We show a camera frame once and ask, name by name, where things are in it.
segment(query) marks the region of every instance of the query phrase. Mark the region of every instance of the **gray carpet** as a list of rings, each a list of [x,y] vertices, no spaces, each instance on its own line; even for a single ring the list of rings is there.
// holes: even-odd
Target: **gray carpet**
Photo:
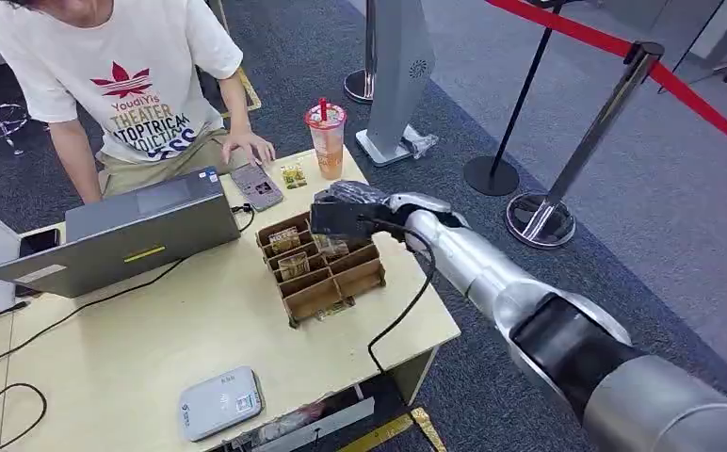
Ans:
[[[363,0],[350,1],[363,7]],[[591,2],[567,5],[563,14],[626,40],[659,40],[671,66],[716,0],[670,4],[651,31],[620,22]],[[501,138],[541,27],[483,0],[423,5],[438,58],[433,80]],[[619,58],[553,35],[508,152],[551,186],[622,71]],[[657,88],[650,81],[632,100],[567,203],[727,361],[727,137]],[[720,77],[694,88],[727,115],[727,85]]]
[[[424,191],[451,201],[477,231],[519,265],[551,284],[596,300],[630,330],[639,347],[682,365],[727,394],[727,363],[588,228],[580,228],[570,245],[554,252],[530,250],[509,236],[500,218],[506,200],[477,195],[459,176],[466,161],[493,152],[496,142],[489,130],[439,86],[428,86],[413,120],[420,131],[441,137],[437,148],[425,159],[385,169],[376,169],[366,160],[356,148],[353,134],[365,127],[368,109],[347,101],[341,90],[344,76],[359,69],[364,35],[363,17],[346,0],[226,0],[226,7],[232,34],[246,53],[245,70],[263,101],[263,107],[252,113],[253,126],[275,143],[279,154],[311,147],[301,118],[318,97],[339,102],[350,117],[347,146],[373,185],[386,191]],[[487,82],[495,87],[500,80]],[[504,105],[512,103],[512,94],[503,97]],[[589,106],[583,108],[592,111]],[[541,112],[526,116],[532,120],[537,114]],[[577,120],[586,121],[589,116]],[[555,129],[533,130],[537,144],[559,137]],[[32,132],[25,140],[37,143],[35,152],[17,160],[0,154],[0,178],[10,168],[23,173],[28,183],[8,186],[0,180],[0,218],[17,229],[61,219],[63,210],[75,203],[66,176],[50,154],[48,143],[43,142],[47,138]],[[565,153],[561,150],[560,154],[562,158]],[[511,161],[521,172],[522,190],[542,189],[525,169],[524,160]],[[496,333],[477,311],[447,282],[436,279],[434,285],[460,325],[462,336],[442,348],[418,404],[428,410],[447,447],[454,451],[590,450],[574,417],[558,410],[557,405],[550,406],[516,370],[496,342]],[[390,320],[383,319],[383,325]],[[375,419],[324,439],[316,449],[333,450],[391,416],[379,413]],[[428,446],[412,428],[378,450],[426,451]]]

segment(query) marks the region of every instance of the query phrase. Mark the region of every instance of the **person's hand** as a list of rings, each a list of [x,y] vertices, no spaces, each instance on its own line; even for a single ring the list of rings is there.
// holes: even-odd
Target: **person's hand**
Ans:
[[[225,165],[231,161],[231,153],[237,151],[244,152],[251,165],[266,165],[275,160],[275,148],[272,143],[255,135],[250,128],[239,130],[231,128],[225,138],[225,144],[222,145],[222,161]]]

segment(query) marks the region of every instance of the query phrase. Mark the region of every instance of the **robotic arm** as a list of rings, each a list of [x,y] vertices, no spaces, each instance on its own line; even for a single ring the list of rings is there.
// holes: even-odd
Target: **robotic arm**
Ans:
[[[427,253],[389,225],[423,236],[438,271],[494,324],[516,365],[574,411],[600,450],[727,452],[727,397],[633,348],[610,314],[533,278],[449,203],[342,181],[315,196],[311,224],[316,234],[346,237],[386,231]]]

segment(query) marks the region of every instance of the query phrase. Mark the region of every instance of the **white power bank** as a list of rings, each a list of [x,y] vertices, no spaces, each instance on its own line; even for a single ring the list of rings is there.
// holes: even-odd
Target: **white power bank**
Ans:
[[[183,391],[178,418],[184,436],[196,442],[256,416],[261,409],[255,375],[243,366]]]

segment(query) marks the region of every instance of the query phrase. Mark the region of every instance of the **small snack package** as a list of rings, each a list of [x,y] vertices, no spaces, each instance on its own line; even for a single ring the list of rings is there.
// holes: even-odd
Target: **small snack package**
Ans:
[[[330,238],[326,235],[316,234],[316,247],[325,257],[341,257],[349,254],[347,242],[337,238]]]
[[[286,188],[288,189],[308,185],[308,182],[305,180],[305,173],[302,172],[302,165],[299,163],[281,167],[281,173],[283,174],[283,181],[286,182]]]
[[[299,246],[299,231],[297,226],[292,226],[278,233],[269,236],[269,243],[275,254],[291,250]]]
[[[327,317],[341,313],[346,308],[352,306],[355,306],[355,301],[352,299],[352,297],[342,299],[341,301],[332,304],[330,307],[316,311],[314,317],[316,317],[316,320],[319,320],[321,322],[324,321]]]
[[[308,254],[301,252],[281,259],[278,261],[278,269],[281,271],[281,278],[284,281],[302,276],[311,271],[311,267],[308,265]]]

